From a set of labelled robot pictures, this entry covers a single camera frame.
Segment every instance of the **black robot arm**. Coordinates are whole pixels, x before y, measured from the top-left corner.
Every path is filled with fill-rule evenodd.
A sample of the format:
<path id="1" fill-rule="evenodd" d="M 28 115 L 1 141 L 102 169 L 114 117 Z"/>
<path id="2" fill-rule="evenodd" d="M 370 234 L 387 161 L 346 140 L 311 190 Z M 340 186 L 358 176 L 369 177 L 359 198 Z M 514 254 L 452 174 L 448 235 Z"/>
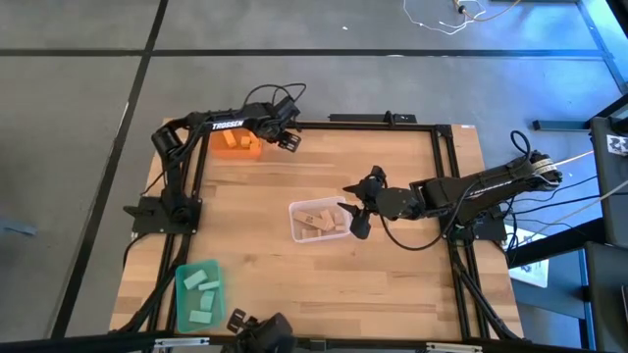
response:
<path id="1" fill-rule="evenodd" d="M 521 192 L 555 190 L 561 181 L 550 157 L 538 151 L 526 151 L 505 165 L 470 176 L 415 181 L 409 188 L 388 187 L 386 174 L 375 166 L 357 184 L 344 188 L 364 207 L 340 205 L 353 216 L 350 230 L 360 239 L 368 237 L 372 214 L 391 221 L 449 215 L 448 226 L 442 230 L 446 235 L 453 225 L 472 227 L 484 212 Z"/>
<path id="2" fill-rule="evenodd" d="M 279 103 L 249 103 L 238 110 L 193 112 L 159 127 L 151 141 L 161 159 L 165 186 L 160 197 L 142 197 L 138 206 L 126 206 L 135 217 L 133 231 L 190 233 L 198 222 L 200 205 L 183 191 L 183 161 L 189 157 L 198 141 L 211 132 L 246 128 L 258 138 L 277 143 L 280 148 L 296 151 L 300 137 L 286 131 L 300 111 L 294 99 L 287 95 Z M 188 131 L 183 142 L 177 132 Z"/>

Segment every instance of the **orange container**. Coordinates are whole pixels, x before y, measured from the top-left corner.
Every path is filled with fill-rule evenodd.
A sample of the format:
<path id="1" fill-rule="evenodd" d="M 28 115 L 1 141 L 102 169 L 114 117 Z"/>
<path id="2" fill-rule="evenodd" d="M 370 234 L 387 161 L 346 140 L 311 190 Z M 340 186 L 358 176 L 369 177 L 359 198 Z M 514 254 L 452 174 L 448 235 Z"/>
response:
<path id="1" fill-rule="evenodd" d="M 230 132 L 234 135 L 237 146 L 230 148 L 222 131 L 216 131 L 209 138 L 209 151 L 215 158 L 220 159 L 258 159 L 262 155 L 262 141 L 246 128 L 234 128 Z M 243 137 L 250 137 L 249 147 L 242 147 Z"/>

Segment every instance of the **gray floor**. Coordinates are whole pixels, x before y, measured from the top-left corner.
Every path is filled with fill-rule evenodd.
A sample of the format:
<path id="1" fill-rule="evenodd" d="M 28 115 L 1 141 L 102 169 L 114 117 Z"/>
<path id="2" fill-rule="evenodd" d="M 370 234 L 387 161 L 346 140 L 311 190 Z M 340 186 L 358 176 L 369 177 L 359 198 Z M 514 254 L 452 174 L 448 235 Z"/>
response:
<path id="1" fill-rule="evenodd" d="M 589 6 L 599 7 L 597 1 Z M 426 25 L 434 17 L 459 21 L 451 16 L 449 2 L 443 3 L 410 1 L 408 10 Z M 142 48 L 157 4 L 0 0 L 0 48 Z M 173 1 L 157 47 L 595 49 L 574 5 L 524 4 L 499 21 L 473 24 L 455 36 L 410 24 L 400 6 L 400 1 L 375 0 Z M 503 6 L 487 5 L 489 13 Z M 613 29 L 609 33 L 617 36 Z M 34 238 L 0 236 L 0 274 L 8 284 L 0 294 L 2 341 L 47 332 L 137 65 L 135 58 L 0 58 L 0 162 L 5 166 L 0 215 L 40 230 Z M 291 81 L 308 84 L 299 101 L 303 119 L 393 110 L 416 114 L 423 123 L 475 125 L 487 167 L 518 155 L 509 147 L 514 128 L 555 160 L 590 150 L 586 134 L 532 132 L 530 123 L 587 119 L 619 97 L 597 59 L 152 59 L 69 334 L 107 330 L 131 228 L 122 206 L 136 203 L 145 185 L 153 154 L 149 135 L 162 119 L 234 107 L 254 85 Z M 266 96 L 260 92 L 258 98 Z M 583 158 L 563 171 L 565 185 L 592 176 L 593 159 Z M 556 199 L 596 192 L 592 182 Z M 517 209 L 529 206 L 522 203 Z M 530 218 L 551 221 L 572 209 Z M 592 208 L 568 223 L 599 214 Z M 532 322 L 526 318 L 538 315 L 520 311 L 526 335 L 537 341 L 546 341 L 534 331 L 539 325 L 548 327 L 546 333 L 562 329 L 555 323 L 564 318 L 526 324 Z M 578 339 L 577 330 L 559 334 L 548 343 Z"/>

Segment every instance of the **green block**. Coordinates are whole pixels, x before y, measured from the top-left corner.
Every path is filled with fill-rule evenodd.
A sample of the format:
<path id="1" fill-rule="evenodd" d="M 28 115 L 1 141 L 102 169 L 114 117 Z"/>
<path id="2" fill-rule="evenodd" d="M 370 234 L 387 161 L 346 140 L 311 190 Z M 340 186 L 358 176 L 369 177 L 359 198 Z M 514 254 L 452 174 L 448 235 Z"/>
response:
<path id="1" fill-rule="evenodd" d="M 201 285 L 198 286 L 198 290 L 209 290 L 209 289 L 216 289 L 220 286 L 220 281 L 219 280 L 214 280 L 213 282 L 207 282 L 207 283 L 203 283 Z"/>
<path id="2" fill-rule="evenodd" d="M 202 311 L 212 311 L 212 305 L 214 304 L 214 293 L 213 290 L 208 290 L 203 293 L 203 296 L 200 297 L 200 310 Z"/>
<path id="3" fill-rule="evenodd" d="M 203 270 L 199 270 L 195 272 L 194 275 L 186 278 L 183 281 L 183 284 L 185 284 L 185 288 L 192 289 L 206 279 L 207 279 L 207 274 L 205 274 Z"/>
<path id="4" fill-rule="evenodd" d="M 189 312 L 189 320 L 193 323 L 209 324 L 212 322 L 212 313 L 192 310 Z"/>

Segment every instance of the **wooden tabletop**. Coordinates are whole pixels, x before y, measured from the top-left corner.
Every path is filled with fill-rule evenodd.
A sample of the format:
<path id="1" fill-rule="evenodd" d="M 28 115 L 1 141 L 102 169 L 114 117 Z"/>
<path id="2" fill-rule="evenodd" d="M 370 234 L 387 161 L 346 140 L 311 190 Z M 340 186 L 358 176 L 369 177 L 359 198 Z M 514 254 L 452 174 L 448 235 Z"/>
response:
<path id="1" fill-rule="evenodd" d="M 481 171 L 475 128 L 452 129 L 461 174 Z M 263 320 L 281 312 L 297 336 L 460 339 L 444 241 L 425 251 L 405 251 L 387 238 L 375 217 L 367 240 L 348 236 L 298 244 L 290 236 L 291 202 L 337 195 L 357 202 L 341 189 L 357 183 L 373 165 L 384 168 L 390 186 L 408 187 L 410 181 L 435 177 L 429 133 L 307 129 L 300 136 L 296 153 L 265 144 L 257 162 L 208 155 L 200 190 L 202 215 L 188 262 L 219 261 L 228 315 L 240 308 Z M 155 157 L 148 179 L 159 172 Z M 153 195 L 161 187 L 157 184 Z M 439 233 L 436 219 L 389 225 L 409 246 L 426 244 Z M 111 328 L 124 325 L 153 289 L 163 245 L 164 235 L 153 234 L 131 250 Z M 490 242 L 474 246 L 484 294 L 510 329 L 521 335 L 503 254 Z M 170 294 L 164 295 L 159 328 L 165 326 Z M 478 335 L 473 300 L 466 296 L 472 333 Z M 225 324 L 207 333 L 231 334 Z"/>

